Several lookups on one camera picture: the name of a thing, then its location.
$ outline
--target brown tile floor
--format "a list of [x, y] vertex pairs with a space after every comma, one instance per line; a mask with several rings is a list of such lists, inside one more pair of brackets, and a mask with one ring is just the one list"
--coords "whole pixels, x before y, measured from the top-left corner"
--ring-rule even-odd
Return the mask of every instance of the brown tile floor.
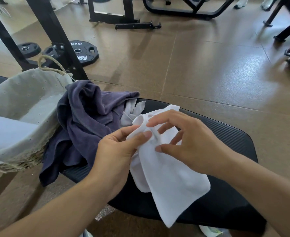
[[[109, 2], [109, 10], [122, 12], [120, 2]], [[98, 47], [100, 59], [85, 67], [89, 78], [103, 90], [138, 90], [144, 98], [180, 105], [246, 131], [254, 141], [259, 163], [290, 179], [290, 68], [283, 56], [290, 37], [281, 46], [274, 45], [272, 38], [290, 24], [287, 11], [281, 10], [272, 28], [262, 28], [270, 12], [261, 11], [259, 2], [248, 3], [241, 10], [231, 6], [209, 22], [153, 15], [141, 1], [133, 2], [135, 15], [142, 21], [160, 21], [163, 27], [115, 31], [113, 25], [90, 23], [87, 6], [69, 4], [56, 12], [69, 39]], [[181, 5], [177, 0], [172, 3]], [[212, 0], [204, 8], [215, 9], [219, 4]], [[37, 42], [42, 49], [50, 45], [37, 22], [13, 38], [17, 43]], [[20, 67], [0, 43], [0, 75], [19, 72]], [[39, 170], [40, 166], [18, 173], [2, 192], [0, 228], [73, 185], [60, 176], [42, 189]], [[94, 221], [89, 229], [95, 236], [202, 236], [195, 226], [176, 224], [167, 230], [159, 221], [119, 211]], [[269, 229], [265, 236], [277, 234]]]

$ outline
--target basket handle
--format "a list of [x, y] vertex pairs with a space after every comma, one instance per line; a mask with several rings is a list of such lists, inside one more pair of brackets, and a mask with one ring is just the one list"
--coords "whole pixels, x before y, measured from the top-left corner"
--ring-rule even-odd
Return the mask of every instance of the basket handle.
[[[60, 67], [60, 69], [61, 70], [58, 70], [58, 69], [54, 69], [54, 68], [49, 68], [49, 67], [42, 67], [42, 60], [45, 60], [45, 59], [49, 59], [49, 60], [51, 60], [51, 61], [53, 61], [53, 62], [55, 62], [59, 67]], [[75, 82], [76, 80], [73, 78], [73, 74], [72, 73], [67, 73], [66, 71], [65, 71], [65, 69], [64, 69], [64, 67], [57, 61], [57, 60], [55, 60], [53, 57], [51, 57], [51, 56], [49, 56], [49, 55], [41, 55], [40, 57], [39, 57], [39, 60], [38, 60], [38, 66], [39, 66], [39, 69], [40, 70], [43, 70], [43, 71], [55, 71], [55, 72], [57, 72], [57, 73], [59, 73], [59, 74], [61, 74], [62, 76], [64, 76], [64, 75], [68, 75], [68, 76], [70, 76], [70, 78]]]

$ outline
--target forearm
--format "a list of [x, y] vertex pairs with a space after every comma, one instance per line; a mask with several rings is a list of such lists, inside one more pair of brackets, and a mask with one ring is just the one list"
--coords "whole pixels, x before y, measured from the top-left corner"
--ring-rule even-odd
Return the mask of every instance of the forearm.
[[240, 192], [281, 236], [290, 236], [290, 181], [235, 154], [221, 178]]
[[41, 209], [0, 232], [0, 237], [78, 237], [107, 203], [97, 180], [83, 180]]

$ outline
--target dark blue towel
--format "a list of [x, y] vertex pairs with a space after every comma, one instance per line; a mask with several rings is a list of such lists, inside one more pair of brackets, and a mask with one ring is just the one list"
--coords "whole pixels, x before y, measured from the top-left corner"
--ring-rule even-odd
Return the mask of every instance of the dark blue towel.
[[57, 104], [61, 125], [50, 139], [43, 155], [40, 181], [53, 183], [60, 165], [77, 165], [85, 158], [91, 169], [99, 141], [119, 129], [124, 102], [139, 97], [139, 92], [101, 91], [90, 80], [66, 86], [66, 93]]

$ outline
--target white towel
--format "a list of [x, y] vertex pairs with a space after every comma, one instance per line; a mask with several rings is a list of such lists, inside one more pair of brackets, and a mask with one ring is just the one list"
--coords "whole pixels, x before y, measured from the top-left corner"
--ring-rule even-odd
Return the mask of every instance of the white towel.
[[141, 126], [127, 137], [129, 139], [143, 131], [153, 133], [133, 156], [130, 171], [139, 190], [152, 193], [159, 215], [167, 227], [171, 227], [183, 211], [211, 188], [207, 175], [191, 170], [170, 155], [155, 151], [156, 146], [170, 143], [178, 130], [172, 127], [160, 135], [157, 130], [161, 125], [148, 128], [146, 124], [152, 116], [171, 109], [179, 111], [180, 107], [169, 105], [165, 109], [139, 115], [133, 125]]
[[38, 125], [0, 116], [0, 149], [10, 147], [30, 135]]

